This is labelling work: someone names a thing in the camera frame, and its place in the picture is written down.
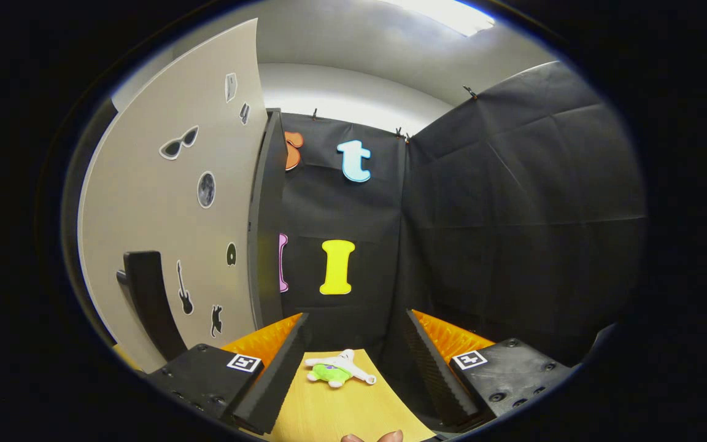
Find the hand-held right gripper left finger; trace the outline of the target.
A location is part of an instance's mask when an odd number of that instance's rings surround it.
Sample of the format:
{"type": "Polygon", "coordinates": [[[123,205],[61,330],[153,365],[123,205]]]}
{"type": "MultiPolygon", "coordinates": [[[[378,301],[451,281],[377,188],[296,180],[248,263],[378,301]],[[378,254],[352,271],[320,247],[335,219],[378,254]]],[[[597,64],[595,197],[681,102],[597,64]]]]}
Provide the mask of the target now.
{"type": "Polygon", "coordinates": [[[294,314],[221,349],[197,344],[145,381],[224,426],[271,433],[305,355],[308,319],[294,314]]]}

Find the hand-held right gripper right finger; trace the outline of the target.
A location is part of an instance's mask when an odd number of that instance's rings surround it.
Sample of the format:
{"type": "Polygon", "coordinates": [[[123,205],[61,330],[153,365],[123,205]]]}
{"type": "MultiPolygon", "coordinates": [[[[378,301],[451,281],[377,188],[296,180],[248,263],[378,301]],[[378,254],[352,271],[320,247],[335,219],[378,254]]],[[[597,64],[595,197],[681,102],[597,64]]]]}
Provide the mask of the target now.
{"type": "Polygon", "coordinates": [[[424,312],[405,312],[404,335],[441,422],[472,430],[526,405],[573,374],[521,339],[500,342],[424,312]]]}

